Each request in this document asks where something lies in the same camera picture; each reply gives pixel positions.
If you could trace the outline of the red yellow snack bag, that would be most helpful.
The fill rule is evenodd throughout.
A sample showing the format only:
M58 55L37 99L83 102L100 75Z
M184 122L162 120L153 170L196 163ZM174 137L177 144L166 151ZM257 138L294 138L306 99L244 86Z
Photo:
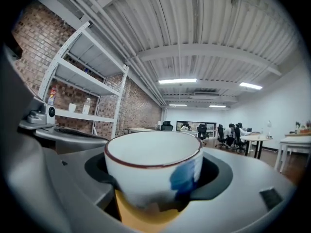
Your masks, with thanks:
M49 95L48 102L47 102L48 105L51 105L51 106L54 105L56 93L57 93L57 87L56 85L54 85L50 91L50 95Z

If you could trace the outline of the white ceramic cup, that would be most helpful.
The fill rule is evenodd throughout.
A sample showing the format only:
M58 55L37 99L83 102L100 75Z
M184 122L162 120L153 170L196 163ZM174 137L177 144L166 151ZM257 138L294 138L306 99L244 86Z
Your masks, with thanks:
M189 133L146 131L111 139L107 172L133 206L166 205L187 198L199 182L202 141Z

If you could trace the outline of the white metal shelf rack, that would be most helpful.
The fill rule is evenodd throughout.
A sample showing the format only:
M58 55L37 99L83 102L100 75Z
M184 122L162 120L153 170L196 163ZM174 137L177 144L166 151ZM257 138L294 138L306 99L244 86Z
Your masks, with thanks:
M63 44L52 59L43 80L38 95L45 100L49 86L53 79L75 87L88 94L96 96L97 102L103 96L116 96L117 102L113 118L69 112L57 109L56 115L74 119L111 123L111 137L116 135L117 121L129 67L121 64L96 39L91 31L90 22L84 23Z

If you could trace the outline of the dark framed window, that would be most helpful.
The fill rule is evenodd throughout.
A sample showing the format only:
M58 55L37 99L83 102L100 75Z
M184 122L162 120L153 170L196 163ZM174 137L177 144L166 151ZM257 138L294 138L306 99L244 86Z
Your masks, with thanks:
M216 123L213 122L193 122L193 121L177 121L176 122L176 131L180 131L182 126L187 123L192 131L197 131L199 125L205 125L207 131L213 131L216 129Z

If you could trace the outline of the round wooden table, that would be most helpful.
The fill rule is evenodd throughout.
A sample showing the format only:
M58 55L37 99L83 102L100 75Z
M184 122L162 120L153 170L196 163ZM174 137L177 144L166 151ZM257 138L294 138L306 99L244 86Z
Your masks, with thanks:
M115 190L115 199L122 224L144 233L159 233L165 229L188 206L188 201L176 201L164 211L151 204L147 209L131 205L119 190Z

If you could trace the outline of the small white table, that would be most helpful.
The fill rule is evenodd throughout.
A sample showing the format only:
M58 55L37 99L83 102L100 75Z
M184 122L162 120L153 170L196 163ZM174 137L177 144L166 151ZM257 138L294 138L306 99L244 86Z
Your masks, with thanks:
M82 136L60 133L55 128L65 128L53 124L31 124L22 120L19 124L21 132L33 136L43 147L55 150L58 154L66 154L105 146L107 139L83 133Z

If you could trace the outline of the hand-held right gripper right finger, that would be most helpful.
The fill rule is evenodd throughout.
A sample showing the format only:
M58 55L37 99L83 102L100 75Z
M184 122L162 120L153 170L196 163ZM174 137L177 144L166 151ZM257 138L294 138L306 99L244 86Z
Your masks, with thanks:
M204 156L233 171L228 188L212 200L191 201L161 233L260 233L288 204L296 186L269 164L223 150L203 148ZM282 201L268 210L260 191L274 188Z

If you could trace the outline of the clear plastic bottle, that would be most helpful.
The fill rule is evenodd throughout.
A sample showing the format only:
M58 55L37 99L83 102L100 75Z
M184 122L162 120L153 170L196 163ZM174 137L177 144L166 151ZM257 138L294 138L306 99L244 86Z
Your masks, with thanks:
M83 109L82 109L83 115L89 114L90 104L91 104L91 98L87 98L86 101L84 102Z

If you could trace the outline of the small grey object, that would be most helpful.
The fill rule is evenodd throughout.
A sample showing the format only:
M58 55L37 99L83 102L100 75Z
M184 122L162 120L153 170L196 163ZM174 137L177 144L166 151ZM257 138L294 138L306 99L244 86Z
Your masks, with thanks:
M32 110L27 116L27 122L31 124L47 124L47 115L41 111Z

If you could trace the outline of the round table with black legs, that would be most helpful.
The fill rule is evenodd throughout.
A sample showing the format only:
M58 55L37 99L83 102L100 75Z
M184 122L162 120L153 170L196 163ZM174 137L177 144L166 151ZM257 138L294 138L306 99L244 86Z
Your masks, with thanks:
M262 148L263 148L263 142L264 141L269 141L272 140L273 138L271 136L266 136L263 134L250 134L247 136L242 136L241 140L244 140L246 143L246 150L245 150L245 156L248 155L251 143L256 142L256 149L255 149L255 154L254 158L260 159L261 153L262 153Z

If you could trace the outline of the white square table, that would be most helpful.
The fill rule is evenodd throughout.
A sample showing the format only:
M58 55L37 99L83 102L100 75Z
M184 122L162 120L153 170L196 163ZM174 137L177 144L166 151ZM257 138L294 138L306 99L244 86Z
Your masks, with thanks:
M287 136L280 140L279 149L277 152L277 158L274 166L274 170L277 171L279 165L279 172L282 173L286 164L288 149L305 149L308 151L308 157L306 167L311 160L311 136Z

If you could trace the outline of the long white desk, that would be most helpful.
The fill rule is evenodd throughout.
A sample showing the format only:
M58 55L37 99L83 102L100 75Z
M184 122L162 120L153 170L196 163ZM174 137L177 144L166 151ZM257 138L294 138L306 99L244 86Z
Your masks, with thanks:
M195 136L198 136L198 132L197 131L180 131L181 133L189 133L189 134L192 134L192 135L195 135ZM218 135L217 131L216 130L211 130L211 131L207 131L206 132L206 135L207 135L207 138L210 138L210 139L215 139Z

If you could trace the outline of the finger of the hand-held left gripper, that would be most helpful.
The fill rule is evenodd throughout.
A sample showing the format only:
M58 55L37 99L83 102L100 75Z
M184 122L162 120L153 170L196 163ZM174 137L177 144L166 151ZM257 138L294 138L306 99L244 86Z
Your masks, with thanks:
M2 45L2 149L19 150L30 147L42 149L32 136L18 132L24 112L33 101L33 93L14 69L14 60L5 44Z

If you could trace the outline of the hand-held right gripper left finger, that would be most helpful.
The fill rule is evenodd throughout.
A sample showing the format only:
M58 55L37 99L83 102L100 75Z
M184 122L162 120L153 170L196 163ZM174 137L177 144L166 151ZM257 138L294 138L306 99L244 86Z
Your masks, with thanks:
M112 185L100 183L85 162L94 148L57 154L34 139L9 146L9 188L24 212L48 233L134 233L101 209L114 198Z

